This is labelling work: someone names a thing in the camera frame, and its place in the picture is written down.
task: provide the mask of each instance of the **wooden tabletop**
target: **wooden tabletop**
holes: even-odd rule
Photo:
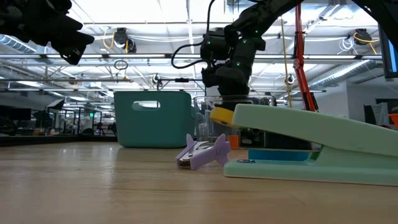
[[[395,187],[227,178],[217,163],[177,169],[179,151],[0,148],[1,223],[398,223]]]

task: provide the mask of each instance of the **exposed ductwork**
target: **exposed ductwork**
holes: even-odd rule
[[[340,65],[312,80],[308,85],[310,88],[315,86],[331,86],[376,67],[377,63],[374,60],[363,60],[351,65]]]
[[[29,47],[28,45],[23,44],[12,37],[9,37],[8,35],[0,34],[0,44],[4,44],[8,47],[11,47],[23,54],[36,53],[36,50],[33,49],[32,47]]]

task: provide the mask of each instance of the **purple plastic clip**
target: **purple plastic clip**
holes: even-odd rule
[[[214,145],[200,149],[204,143],[208,142],[196,142],[191,135],[187,134],[187,147],[175,158],[178,168],[195,170],[212,161],[217,161],[222,166],[228,162],[228,153],[231,148],[225,134],[218,137]]]

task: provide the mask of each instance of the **red pole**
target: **red pole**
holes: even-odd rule
[[[303,98],[303,104],[306,110],[316,111],[308,81],[304,72],[304,39],[301,22],[301,3],[296,6],[296,55],[294,58],[294,69],[297,76],[298,86]]]

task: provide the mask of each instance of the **mint green stapler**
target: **mint green stapler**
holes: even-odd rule
[[[303,162],[231,160],[224,166],[227,177],[398,186],[398,131],[261,105],[237,105],[232,124],[303,139],[321,147],[310,151],[311,156]]]

